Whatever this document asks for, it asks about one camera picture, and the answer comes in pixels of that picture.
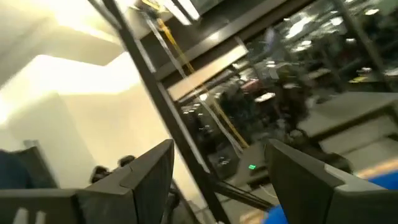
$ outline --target floor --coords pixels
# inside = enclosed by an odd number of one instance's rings
[[[321,145],[327,152],[345,156],[352,163],[354,171],[360,172],[382,162],[398,158],[398,142],[385,137],[395,131],[398,129],[388,118],[379,118],[327,139]],[[271,203],[278,204],[275,192],[270,185],[265,186],[265,190],[257,189],[252,193]],[[219,199],[233,224],[258,224],[267,216],[262,211],[234,200],[228,200],[222,195],[219,195]],[[195,204],[193,210],[202,224],[215,223],[201,198],[193,200],[191,203]]]

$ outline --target light fixture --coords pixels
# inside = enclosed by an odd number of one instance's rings
[[[261,102],[264,102],[266,100],[271,99],[274,96],[275,96],[275,93],[266,93],[266,94],[264,94],[262,96],[257,97],[256,99],[254,99],[254,101],[258,102],[258,103],[261,103]]]
[[[334,25],[334,26],[338,26],[343,22],[343,18],[342,17],[334,17],[332,19],[330,19],[330,22]]]
[[[200,95],[199,99],[202,100],[202,101],[205,101],[207,99],[207,94],[204,93],[204,94]]]
[[[364,71],[364,72],[370,72],[370,71],[372,71],[372,68],[370,68],[370,67],[363,67],[363,68],[362,68],[362,71]]]
[[[305,50],[305,49],[307,49],[306,47],[303,47],[303,46],[298,46],[298,47],[296,47],[293,51],[294,52],[299,52],[299,51],[302,51],[302,50]]]
[[[368,11],[365,12],[365,15],[371,16],[373,14],[378,13],[380,10],[379,9],[369,9]]]
[[[164,7],[169,10],[183,25],[191,25],[188,18],[182,13],[182,11],[172,2],[172,0],[163,0]]]
[[[195,6],[193,6],[190,0],[178,0],[178,2],[186,10],[186,12],[192,19],[198,20],[200,18],[199,12],[197,11],[197,9],[195,9]]]
[[[346,42],[347,43],[354,43],[354,42],[356,42],[356,40],[355,40],[355,38],[347,38]]]
[[[311,45],[312,41],[311,40],[304,40],[301,44],[302,45]]]
[[[292,27],[289,29],[289,33],[286,35],[286,39],[290,39],[299,34],[303,30],[304,26],[312,20],[312,17],[305,16],[303,19],[293,24]]]

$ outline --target blue object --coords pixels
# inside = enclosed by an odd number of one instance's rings
[[[17,156],[0,149],[0,189],[31,189],[32,179]]]
[[[398,190],[398,170],[377,176],[368,180],[370,183],[377,184],[378,186],[384,187],[387,190]],[[289,224],[287,222],[284,211],[280,205],[272,208],[268,212],[268,218],[266,218],[263,224]]]

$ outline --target desk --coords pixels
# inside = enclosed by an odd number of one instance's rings
[[[343,93],[322,105],[310,110],[310,116],[299,124],[314,141],[321,141],[353,126],[365,123],[380,116],[389,116],[398,126],[398,116],[394,105],[397,93]],[[235,186],[242,186],[262,179],[268,182],[268,171],[250,175],[251,164],[264,163],[264,145],[257,142],[246,149],[232,180]]]

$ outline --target glass wall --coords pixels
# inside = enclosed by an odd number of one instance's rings
[[[398,75],[398,1],[347,0],[345,6],[376,46],[384,64],[383,74]]]
[[[278,134],[284,115],[275,108],[275,83],[281,78],[306,86],[310,107],[345,91],[387,91],[384,75],[394,82],[398,1],[336,1],[318,0],[281,18],[245,42],[247,55],[206,82],[208,91],[201,89],[179,101],[202,156],[218,177],[233,178],[239,156],[201,101],[241,147],[251,147]]]

